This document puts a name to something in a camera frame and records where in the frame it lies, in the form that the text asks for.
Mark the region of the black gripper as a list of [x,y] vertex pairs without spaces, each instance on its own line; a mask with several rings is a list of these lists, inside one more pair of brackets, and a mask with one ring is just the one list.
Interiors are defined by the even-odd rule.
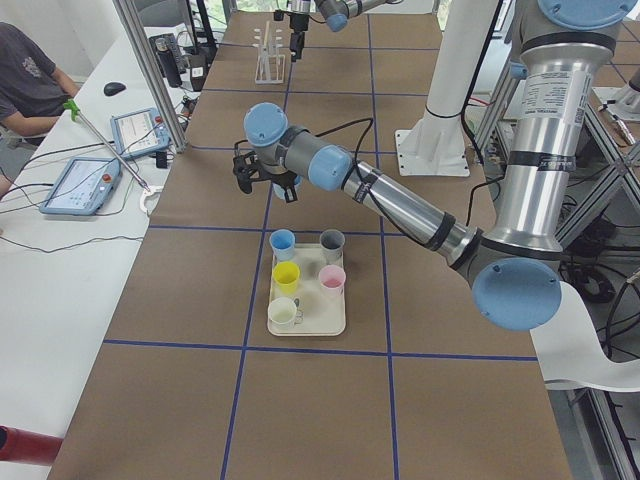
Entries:
[[253,191],[252,183],[271,181],[278,186],[278,198],[285,203],[297,200],[296,174],[281,165],[269,165],[257,159],[254,153],[239,154],[233,158],[233,174],[240,190],[245,194]]
[[303,54],[305,32],[308,30],[308,15],[306,13],[291,12],[290,28],[293,33],[290,36],[289,49],[292,61],[296,62],[298,56],[302,56]]

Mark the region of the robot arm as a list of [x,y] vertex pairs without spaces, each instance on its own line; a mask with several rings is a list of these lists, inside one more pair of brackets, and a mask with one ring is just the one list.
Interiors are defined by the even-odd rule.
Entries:
[[516,16],[513,50],[526,81],[509,154],[503,202],[488,232],[459,223],[339,146],[291,125],[272,103],[251,107],[244,130],[254,156],[237,159],[240,188],[269,181],[296,197],[303,178],[341,190],[387,218],[415,243],[442,255],[469,284],[480,313],[510,330],[551,320],[562,304],[556,239],[562,199],[592,80],[614,55],[629,1],[527,1]]
[[288,1],[287,8],[282,14],[289,16],[291,36],[289,50],[292,61],[300,60],[305,47],[306,32],[309,29],[311,4],[323,17],[322,22],[332,32],[339,32],[346,27],[350,19],[384,4],[394,4],[394,1],[384,0],[319,0],[319,1]]

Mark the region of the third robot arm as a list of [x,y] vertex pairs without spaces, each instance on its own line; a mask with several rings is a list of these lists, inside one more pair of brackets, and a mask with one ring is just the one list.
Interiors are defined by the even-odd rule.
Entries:
[[620,88],[613,97],[614,114],[623,120],[639,121],[639,81],[640,70],[637,70],[628,83]]

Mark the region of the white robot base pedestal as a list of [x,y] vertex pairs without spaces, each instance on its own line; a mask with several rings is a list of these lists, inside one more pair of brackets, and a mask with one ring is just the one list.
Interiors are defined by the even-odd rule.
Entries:
[[502,3],[456,0],[450,4],[424,115],[410,130],[395,132],[403,176],[467,177],[462,128],[467,95],[491,40]]

